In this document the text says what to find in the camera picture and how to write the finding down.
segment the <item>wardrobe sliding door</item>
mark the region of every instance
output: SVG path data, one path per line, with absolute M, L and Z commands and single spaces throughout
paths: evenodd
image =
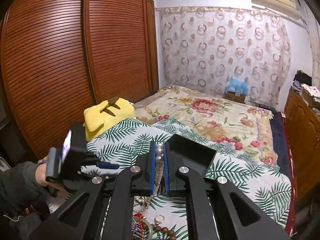
M 146 0 L 86 0 L 94 88 L 99 102 L 137 102 L 152 91 Z
M 4 19 L 1 74 L 14 119 L 37 158 L 61 147 L 94 104 L 84 60 L 81 0 L 15 0 Z
M 2 24 L 5 96 L 38 159 L 84 109 L 152 91 L 146 0 L 15 0 Z

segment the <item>patterned curtain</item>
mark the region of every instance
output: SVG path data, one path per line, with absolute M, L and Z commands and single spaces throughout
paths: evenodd
M 320 89 L 320 26 L 315 16 L 311 12 L 310 8 L 304 0 L 299 0 L 303 7 L 303 16 L 307 22 L 306 29 L 309 33 L 311 40 L 311 52 L 312 52 L 312 86 L 316 86 Z
M 244 81 L 252 102 L 276 107 L 290 67 L 290 43 L 279 15 L 221 7 L 162 8 L 164 73 L 170 84 L 222 97 Z

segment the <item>dark green sleeve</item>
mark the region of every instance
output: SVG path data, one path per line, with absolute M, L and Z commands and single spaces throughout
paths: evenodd
M 25 162 L 0 172 L 0 210 L 16 216 L 47 191 L 36 182 L 37 164 Z

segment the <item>air conditioner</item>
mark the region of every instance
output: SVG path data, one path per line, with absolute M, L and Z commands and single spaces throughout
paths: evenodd
M 252 3 L 274 9 L 296 20 L 299 20 L 301 16 L 297 10 L 295 0 L 252 0 Z

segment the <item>small screen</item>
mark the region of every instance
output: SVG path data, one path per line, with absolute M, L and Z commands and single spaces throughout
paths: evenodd
M 62 156 L 61 156 L 62 163 L 64 162 L 64 160 L 70 150 L 70 146 L 71 146 L 71 130 L 69 130 L 69 132 L 63 142 Z

